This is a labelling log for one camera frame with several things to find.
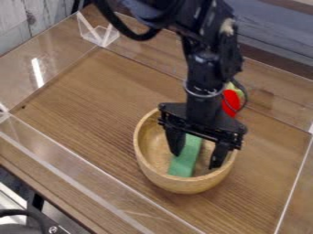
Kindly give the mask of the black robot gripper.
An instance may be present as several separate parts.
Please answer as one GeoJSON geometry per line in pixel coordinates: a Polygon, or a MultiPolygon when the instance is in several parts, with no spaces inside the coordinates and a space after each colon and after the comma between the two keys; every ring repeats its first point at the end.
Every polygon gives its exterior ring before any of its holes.
{"type": "MultiPolygon", "coordinates": [[[[247,90],[236,81],[230,81],[244,93],[247,90]]],[[[179,156],[186,143],[186,135],[194,135],[215,144],[210,157],[208,168],[219,168],[232,149],[242,147],[247,127],[235,117],[230,117],[222,109],[222,93],[227,84],[216,90],[192,90],[187,83],[183,89],[187,94],[186,102],[163,102],[159,104],[159,124],[164,129],[165,140],[172,155],[179,156]]]]}

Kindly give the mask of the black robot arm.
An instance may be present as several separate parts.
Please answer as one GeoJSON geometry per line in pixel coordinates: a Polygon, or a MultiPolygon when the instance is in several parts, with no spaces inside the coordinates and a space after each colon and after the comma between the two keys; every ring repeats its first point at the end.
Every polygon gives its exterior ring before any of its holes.
{"type": "Polygon", "coordinates": [[[156,37],[171,29],[180,38],[187,63],[183,82],[184,102],[159,104],[172,154],[182,152],[186,136],[215,144],[208,166],[222,166],[226,155],[242,146],[246,126],[222,109],[227,84],[242,71],[235,13],[224,0],[120,0],[148,30],[136,33],[120,20],[107,0],[92,0],[99,12],[117,31],[135,41],[156,37]]]}

